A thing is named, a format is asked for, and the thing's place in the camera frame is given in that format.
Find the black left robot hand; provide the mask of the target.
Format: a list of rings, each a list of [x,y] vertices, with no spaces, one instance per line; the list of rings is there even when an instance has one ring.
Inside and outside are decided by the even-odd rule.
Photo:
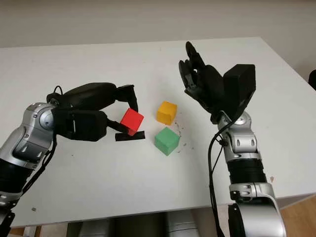
[[[107,127],[133,136],[137,129],[110,120],[102,111],[115,101],[126,102],[138,112],[134,85],[117,87],[109,82],[93,82],[76,87],[64,94],[53,92],[46,97],[53,104],[53,131],[71,140],[98,141],[107,134]]]

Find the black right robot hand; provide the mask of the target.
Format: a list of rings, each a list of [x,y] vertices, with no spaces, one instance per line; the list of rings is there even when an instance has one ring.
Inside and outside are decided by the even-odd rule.
[[[211,114],[211,122],[218,124],[224,100],[223,77],[211,65],[204,63],[191,42],[186,42],[188,59],[179,61],[179,72],[185,93]]]

